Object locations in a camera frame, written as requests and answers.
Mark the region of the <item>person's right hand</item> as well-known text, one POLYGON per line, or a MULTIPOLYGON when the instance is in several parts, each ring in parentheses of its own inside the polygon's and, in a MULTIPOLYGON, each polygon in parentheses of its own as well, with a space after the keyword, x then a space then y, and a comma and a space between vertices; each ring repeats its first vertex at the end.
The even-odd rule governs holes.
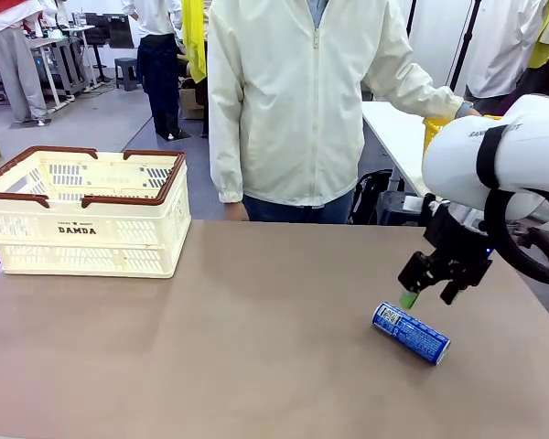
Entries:
POLYGON ((230 221, 248 221, 249 216, 242 201, 224 203, 223 218, 230 221))

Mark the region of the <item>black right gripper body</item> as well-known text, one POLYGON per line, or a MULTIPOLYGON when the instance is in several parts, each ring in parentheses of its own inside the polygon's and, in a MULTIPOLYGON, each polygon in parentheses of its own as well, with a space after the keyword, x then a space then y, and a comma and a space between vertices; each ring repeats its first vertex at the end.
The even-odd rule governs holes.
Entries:
POLYGON ((429 272, 438 281, 480 283, 490 268, 491 239, 468 229, 441 204, 428 221, 424 238, 435 248, 429 272))

